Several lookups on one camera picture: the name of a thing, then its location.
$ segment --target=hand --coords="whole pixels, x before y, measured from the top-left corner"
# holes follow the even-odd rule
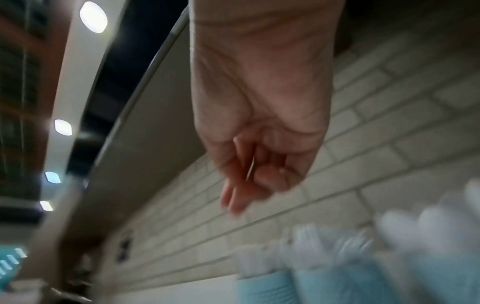
[[[195,125],[227,177],[221,201],[232,213],[290,190],[312,166],[330,122],[342,8],[339,0],[191,2]]]

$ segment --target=skin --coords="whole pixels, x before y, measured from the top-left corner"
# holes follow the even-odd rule
[[[195,125],[226,176],[221,202],[233,214],[289,191],[312,166],[330,123],[343,5],[191,1]]]

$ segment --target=white brick wall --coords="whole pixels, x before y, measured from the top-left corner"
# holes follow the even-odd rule
[[[301,186],[233,218],[220,206],[223,177],[201,157],[105,242],[105,290],[232,274],[236,246],[268,242],[297,224],[360,226],[375,235],[375,212],[434,203],[480,176],[478,17],[448,5],[354,35],[335,63],[325,145]],[[118,264],[126,229],[134,231],[133,249]]]

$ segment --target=brick wall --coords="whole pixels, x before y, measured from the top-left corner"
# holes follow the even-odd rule
[[[222,176],[200,158],[105,243],[105,291],[232,274],[235,246],[301,223],[371,227],[375,212],[434,203],[479,176],[479,5],[447,5],[379,15],[355,32],[335,62],[326,144],[301,186],[232,218],[219,204]],[[128,229],[131,258],[117,264]]]

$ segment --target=black ceiling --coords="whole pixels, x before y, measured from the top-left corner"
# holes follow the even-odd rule
[[[82,118],[67,172],[88,176],[105,139],[188,0],[132,0]]]

